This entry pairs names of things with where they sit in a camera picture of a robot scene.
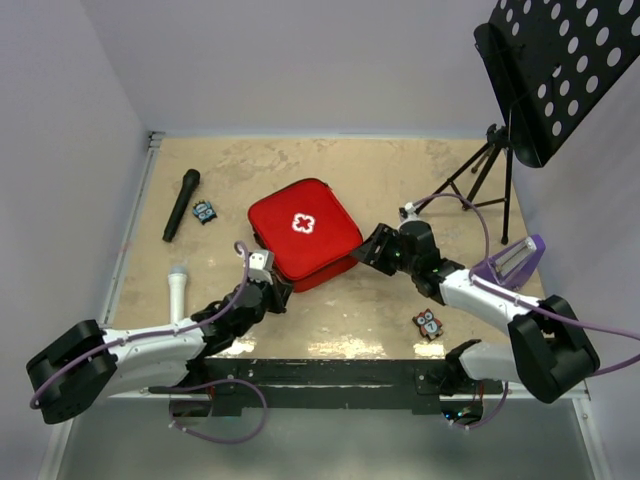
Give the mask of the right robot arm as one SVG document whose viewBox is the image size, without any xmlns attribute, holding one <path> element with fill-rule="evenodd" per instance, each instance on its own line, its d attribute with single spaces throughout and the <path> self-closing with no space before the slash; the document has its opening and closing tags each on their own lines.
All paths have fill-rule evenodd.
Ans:
<svg viewBox="0 0 640 480">
<path fill-rule="evenodd" d="M 441 255 L 431 226 L 410 216 L 384 223 L 351 253 L 385 275 L 407 274 L 426 298 L 466 312 L 504 333 L 506 345 L 469 341 L 447 357 L 448 386 L 469 392 L 480 380 L 515 382 L 550 404 L 600 368 L 600 358 L 563 298 L 520 296 Z"/>
</svg>

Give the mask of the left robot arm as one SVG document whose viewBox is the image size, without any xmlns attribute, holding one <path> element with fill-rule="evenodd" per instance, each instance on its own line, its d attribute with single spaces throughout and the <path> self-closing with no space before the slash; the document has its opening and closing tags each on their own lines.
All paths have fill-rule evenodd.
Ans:
<svg viewBox="0 0 640 480">
<path fill-rule="evenodd" d="M 142 389 L 200 390 L 204 360 L 229 349 L 266 314 L 283 314 L 293 292 L 278 275 L 268 250 L 234 246 L 243 260 L 241 282 L 205 309 L 185 313 L 188 273 L 168 274 L 170 321 L 159 327 L 117 330 L 84 320 L 27 362 L 34 390 L 29 406 L 58 424 L 84 413 L 97 400 Z"/>
</svg>

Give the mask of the red medicine kit case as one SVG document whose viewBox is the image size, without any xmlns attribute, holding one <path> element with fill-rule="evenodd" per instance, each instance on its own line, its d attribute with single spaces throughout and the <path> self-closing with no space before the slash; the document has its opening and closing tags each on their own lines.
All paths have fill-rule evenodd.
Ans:
<svg viewBox="0 0 640 480">
<path fill-rule="evenodd" d="M 247 213 L 256 242 L 275 255 L 278 274 L 296 293 L 357 265 L 363 236 L 331 187 L 306 178 L 256 201 Z"/>
</svg>

